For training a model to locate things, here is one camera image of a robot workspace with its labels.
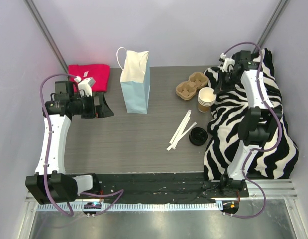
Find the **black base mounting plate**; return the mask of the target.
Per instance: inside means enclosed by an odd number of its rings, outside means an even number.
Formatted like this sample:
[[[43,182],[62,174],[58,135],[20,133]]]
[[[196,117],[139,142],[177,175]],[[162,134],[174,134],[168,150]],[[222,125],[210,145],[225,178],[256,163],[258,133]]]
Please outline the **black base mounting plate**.
[[[194,173],[97,174],[104,194],[123,189],[122,204],[211,203],[215,198],[249,197],[247,186],[239,193],[221,190],[218,181],[207,181]]]

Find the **right corner metal post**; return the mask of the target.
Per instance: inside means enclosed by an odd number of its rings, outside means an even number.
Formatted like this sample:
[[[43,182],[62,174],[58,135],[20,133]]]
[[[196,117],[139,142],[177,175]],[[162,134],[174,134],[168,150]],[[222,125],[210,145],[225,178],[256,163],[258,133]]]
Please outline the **right corner metal post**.
[[[276,23],[279,21],[283,12],[289,4],[289,0],[279,0],[277,6],[275,7],[273,13],[271,14],[263,32],[260,35],[260,38],[257,41],[257,44],[260,48],[264,47],[265,42],[267,41],[270,33],[273,31]]]

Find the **stack of black lids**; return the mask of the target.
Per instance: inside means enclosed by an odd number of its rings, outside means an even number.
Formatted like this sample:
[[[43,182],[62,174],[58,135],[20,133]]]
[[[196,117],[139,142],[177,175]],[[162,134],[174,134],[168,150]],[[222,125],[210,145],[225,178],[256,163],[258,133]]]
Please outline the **stack of black lids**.
[[[195,146],[202,146],[208,139],[207,132],[200,127],[194,127],[189,134],[189,141]]]

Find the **brown cardboard cup carrier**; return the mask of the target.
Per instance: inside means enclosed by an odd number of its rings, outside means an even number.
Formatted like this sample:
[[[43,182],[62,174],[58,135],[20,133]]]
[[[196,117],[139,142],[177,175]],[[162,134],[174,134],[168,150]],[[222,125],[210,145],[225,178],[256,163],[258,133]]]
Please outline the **brown cardboard cup carrier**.
[[[181,82],[175,89],[176,95],[187,101],[195,96],[196,92],[205,87],[209,78],[202,72],[194,72],[189,75],[187,81]]]

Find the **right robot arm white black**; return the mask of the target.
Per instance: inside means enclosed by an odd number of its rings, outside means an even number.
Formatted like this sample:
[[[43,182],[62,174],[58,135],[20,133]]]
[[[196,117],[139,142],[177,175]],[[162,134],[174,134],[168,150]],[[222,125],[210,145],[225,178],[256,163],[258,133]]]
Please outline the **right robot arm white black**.
[[[254,62],[250,51],[239,51],[234,58],[222,53],[219,79],[214,90],[221,94],[233,90],[241,83],[247,97],[248,111],[238,127],[239,146],[235,157],[220,178],[219,190],[226,197],[246,186],[247,171],[258,152],[265,152],[264,146],[278,134],[275,149],[282,138],[280,119],[282,113],[269,100],[263,82],[262,62]]]

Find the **corner metal post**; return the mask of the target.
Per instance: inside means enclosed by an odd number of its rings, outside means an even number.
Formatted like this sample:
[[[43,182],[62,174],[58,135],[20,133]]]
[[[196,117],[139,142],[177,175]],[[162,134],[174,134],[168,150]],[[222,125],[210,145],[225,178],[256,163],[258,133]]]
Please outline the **corner metal post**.
[[[50,46],[52,52],[56,56],[58,62],[60,63],[62,69],[68,73],[68,65],[66,61],[64,60],[64,57],[61,54],[61,51],[59,50],[53,36],[51,35],[44,19],[42,18],[38,8],[36,7],[33,0],[24,0],[25,5],[27,6],[30,14],[32,15],[34,21],[38,25],[41,33],[43,34],[44,38],[46,39],[48,45]]]
[[[267,41],[270,33],[273,31],[276,23],[279,21],[283,12],[289,4],[289,0],[279,0],[277,6],[275,7],[273,13],[271,14],[263,32],[260,35],[260,38],[257,41],[257,44],[260,48],[264,47],[265,42]]]

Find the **stack of paper cups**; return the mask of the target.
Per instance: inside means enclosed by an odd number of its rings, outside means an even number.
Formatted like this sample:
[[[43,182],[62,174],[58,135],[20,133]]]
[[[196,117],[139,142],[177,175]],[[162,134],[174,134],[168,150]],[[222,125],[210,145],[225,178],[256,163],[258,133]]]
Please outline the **stack of paper cups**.
[[[198,110],[202,113],[209,111],[215,100],[216,94],[213,88],[201,88],[198,92]]]

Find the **red folded cloth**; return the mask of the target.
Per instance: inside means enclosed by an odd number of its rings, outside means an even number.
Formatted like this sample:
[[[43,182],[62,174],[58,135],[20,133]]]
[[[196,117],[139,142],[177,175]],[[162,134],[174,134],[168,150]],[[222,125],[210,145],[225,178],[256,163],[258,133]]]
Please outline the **red folded cloth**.
[[[68,67],[69,74],[79,76],[81,79],[92,77],[95,80],[93,92],[106,92],[110,76],[110,66],[107,64],[78,65]]]

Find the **light blue paper bag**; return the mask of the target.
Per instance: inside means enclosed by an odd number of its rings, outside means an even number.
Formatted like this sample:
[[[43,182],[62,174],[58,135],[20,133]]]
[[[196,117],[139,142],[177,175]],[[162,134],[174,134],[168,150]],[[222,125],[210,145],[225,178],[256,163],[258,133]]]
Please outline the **light blue paper bag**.
[[[120,84],[127,112],[146,114],[150,94],[149,51],[135,52],[120,47],[116,56],[120,50],[126,53],[124,64],[121,65],[119,58],[117,63],[122,70]]]

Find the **aluminium frame rail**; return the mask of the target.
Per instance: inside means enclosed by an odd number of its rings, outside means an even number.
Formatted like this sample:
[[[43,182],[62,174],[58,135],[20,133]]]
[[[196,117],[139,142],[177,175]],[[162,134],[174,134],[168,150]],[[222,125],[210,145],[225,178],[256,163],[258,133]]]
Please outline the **aluminium frame rail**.
[[[265,193],[267,200],[297,199],[297,193],[291,179],[259,179],[254,181]],[[263,199],[261,190],[254,184],[247,182],[249,198]]]

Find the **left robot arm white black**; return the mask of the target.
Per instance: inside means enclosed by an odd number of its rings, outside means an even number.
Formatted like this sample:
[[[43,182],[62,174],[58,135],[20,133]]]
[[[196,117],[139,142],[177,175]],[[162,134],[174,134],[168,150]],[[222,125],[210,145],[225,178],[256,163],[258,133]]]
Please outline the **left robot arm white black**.
[[[44,139],[39,163],[33,176],[28,176],[25,185],[38,203],[49,204],[49,196],[56,203],[72,202],[80,193],[94,199],[101,191],[96,174],[66,175],[64,156],[66,138],[72,117],[83,119],[106,118],[114,115],[104,94],[98,93],[98,104],[92,87],[92,77],[74,81],[55,82],[55,92],[45,102]]]

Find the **left corner metal post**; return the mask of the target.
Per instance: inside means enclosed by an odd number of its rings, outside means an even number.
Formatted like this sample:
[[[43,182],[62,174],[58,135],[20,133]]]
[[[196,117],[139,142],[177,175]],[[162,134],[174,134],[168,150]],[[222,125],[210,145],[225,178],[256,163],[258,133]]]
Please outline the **left corner metal post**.
[[[38,8],[36,7],[33,0],[24,0],[25,5],[27,6],[30,14],[32,15],[34,21],[38,25],[41,33],[43,34],[44,38],[46,39],[48,45],[50,46],[52,52],[56,56],[58,62],[60,63],[62,69],[68,73],[68,65],[66,61],[64,60],[64,57],[61,54],[61,51],[59,50],[53,36],[51,35],[44,19],[42,18]]]

